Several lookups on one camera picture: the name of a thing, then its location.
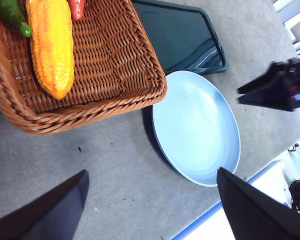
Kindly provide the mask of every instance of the brown wicker basket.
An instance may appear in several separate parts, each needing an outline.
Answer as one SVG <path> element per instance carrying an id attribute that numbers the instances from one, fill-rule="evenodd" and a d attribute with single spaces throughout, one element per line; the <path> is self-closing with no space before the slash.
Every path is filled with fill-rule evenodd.
<path id="1" fill-rule="evenodd" d="M 52 134 L 163 99 L 166 77 L 130 0 L 86 0 L 72 28 L 74 84 L 56 100 L 36 79 L 29 40 L 0 21 L 0 110 L 13 125 Z"/>

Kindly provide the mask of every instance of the red chili pepper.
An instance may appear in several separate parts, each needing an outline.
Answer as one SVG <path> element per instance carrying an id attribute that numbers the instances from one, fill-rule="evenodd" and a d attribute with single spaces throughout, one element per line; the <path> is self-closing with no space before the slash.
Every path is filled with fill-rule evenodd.
<path id="1" fill-rule="evenodd" d="M 80 20 L 84 15 L 86 0 L 68 0 L 73 20 Z"/>

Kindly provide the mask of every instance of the blue plate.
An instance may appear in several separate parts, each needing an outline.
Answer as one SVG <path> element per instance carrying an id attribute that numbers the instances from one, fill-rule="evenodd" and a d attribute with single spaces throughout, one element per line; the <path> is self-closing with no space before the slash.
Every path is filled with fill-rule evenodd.
<path id="1" fill-rule="evenodd" d="M 153 128 L 170 164 L 190 181 L 217 186 L 220 167 L 234 173 L 240 135 L 231 108 L 218 89 L 189 71 L 167 76 L 166 97 L 153 105 Z"/>

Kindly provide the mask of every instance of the yellow corn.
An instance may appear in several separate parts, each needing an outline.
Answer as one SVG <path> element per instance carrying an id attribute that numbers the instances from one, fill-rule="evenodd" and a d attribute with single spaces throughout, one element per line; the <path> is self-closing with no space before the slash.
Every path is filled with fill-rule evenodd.
<path id="1" fill-rule="evenodd" d="M 32 62 L 41 87 L 62 99 L 74 82 L 71 12 L 67 0 L 26 0 Z"/>

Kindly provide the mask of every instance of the green pepper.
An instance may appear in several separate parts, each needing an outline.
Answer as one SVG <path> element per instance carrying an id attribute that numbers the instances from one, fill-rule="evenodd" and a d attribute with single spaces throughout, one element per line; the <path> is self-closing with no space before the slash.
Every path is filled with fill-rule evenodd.
<path id="1" fill-rule="evenodd" d="M 19 0 L 0 0 L 0 19 L 8 27 L 20 31 L 23 36 L 31 36 L 32 29 L 27 24 Z"/>

